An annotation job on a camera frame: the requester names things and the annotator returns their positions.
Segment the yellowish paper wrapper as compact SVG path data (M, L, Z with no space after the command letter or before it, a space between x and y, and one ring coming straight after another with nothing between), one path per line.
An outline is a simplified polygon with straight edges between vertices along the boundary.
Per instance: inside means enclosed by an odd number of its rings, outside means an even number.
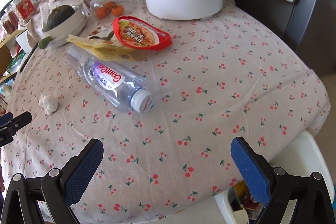
M135 51L123 45L113 34L110 39L107 37L91 36L90 38L80 38L68 35L67 42L72 43L77 48L90 53L102 61L136 61Z

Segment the small orange right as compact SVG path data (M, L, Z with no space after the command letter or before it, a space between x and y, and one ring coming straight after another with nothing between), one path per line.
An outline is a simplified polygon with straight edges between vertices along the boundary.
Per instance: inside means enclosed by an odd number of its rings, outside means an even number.
M124 12L124 8L122 5L114 5L112 8L111 8L111 14L113 16L121 16Z

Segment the cherry print tablecloth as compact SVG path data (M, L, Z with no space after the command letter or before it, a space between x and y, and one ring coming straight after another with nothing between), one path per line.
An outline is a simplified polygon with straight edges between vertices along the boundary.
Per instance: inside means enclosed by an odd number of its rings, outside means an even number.
M272 31L225 2L208 20L150 15L133 0L131 16L168 32L172 45L140 51L125 66L146 78L153 108L121 112L67 63L67 46L36 50L18 74L7 111L32 122L1 151L12 176L44 176L100 139L104 159L73 210L82 223L136 223L174 214L240 181L230 155L243 136L274 158L300 133L316 134L330 111L318 76ZM46 115L41 95L58 100Z

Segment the white tissue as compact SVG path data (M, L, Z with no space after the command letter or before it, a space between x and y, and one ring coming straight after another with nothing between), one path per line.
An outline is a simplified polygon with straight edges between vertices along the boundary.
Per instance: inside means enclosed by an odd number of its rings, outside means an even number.
M43 108L46 115L51 115L58 110L58 100L53 96L41 95L39 106Z

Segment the white stacked bowls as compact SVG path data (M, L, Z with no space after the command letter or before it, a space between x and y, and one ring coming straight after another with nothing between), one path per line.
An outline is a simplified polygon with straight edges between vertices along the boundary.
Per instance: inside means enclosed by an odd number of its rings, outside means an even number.
M43 25L43 36L50 36L52 40L48 46L51 48L58 48L68 43L69 35L77 36L84 30L87 23L87 16L83 10L83 5L72 6L75 13L66 19L63 23L59 24L53 29L49 29L47 24Z

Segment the small orange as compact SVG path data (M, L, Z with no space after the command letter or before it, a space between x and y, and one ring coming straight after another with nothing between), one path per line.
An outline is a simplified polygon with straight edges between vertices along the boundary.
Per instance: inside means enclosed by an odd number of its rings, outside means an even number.
M124 8L122 5L114 5L112 8L111 8L111 14L113 16L121 16L124 12Z
M99 7L96 10L96 17L98 19L104 19L108 15L108 10L105 7Z

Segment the clear plastic water bottle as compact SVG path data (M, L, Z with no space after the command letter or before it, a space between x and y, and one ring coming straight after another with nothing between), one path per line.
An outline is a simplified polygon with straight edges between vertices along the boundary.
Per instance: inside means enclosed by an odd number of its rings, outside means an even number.
M67 63L118 111L144 113L153 108L146 79L130 69L113 61L101 61L77 46L68 48Z

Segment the white trash bin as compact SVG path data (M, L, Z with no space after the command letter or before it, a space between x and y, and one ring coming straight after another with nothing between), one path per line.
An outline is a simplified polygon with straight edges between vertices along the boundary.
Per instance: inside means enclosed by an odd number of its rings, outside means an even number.
M241 136L231 156L255 201L263 208L256 223L335 223L335 189L326 162L304 131L268 162Z

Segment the red labelled storage jar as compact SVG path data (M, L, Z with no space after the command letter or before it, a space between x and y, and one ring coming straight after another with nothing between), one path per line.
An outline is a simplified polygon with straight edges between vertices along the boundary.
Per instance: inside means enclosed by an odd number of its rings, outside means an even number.
M13 0L13 5L24 24L26 24L36 13L35 7L31 0Z

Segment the small orange left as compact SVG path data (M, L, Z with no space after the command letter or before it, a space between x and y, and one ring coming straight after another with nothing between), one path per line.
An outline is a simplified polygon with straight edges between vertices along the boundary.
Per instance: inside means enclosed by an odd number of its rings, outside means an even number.
M108 10L105 7L99 7L96 10L96 17L98 19L104 19L108 15Z

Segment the dark green pumpkin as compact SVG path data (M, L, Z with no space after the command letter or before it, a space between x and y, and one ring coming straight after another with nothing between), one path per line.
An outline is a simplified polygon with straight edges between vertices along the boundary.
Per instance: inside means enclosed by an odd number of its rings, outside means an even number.
M52 10L47 18L49 30L57 27L75 13L75 9L70 5L61 5Z

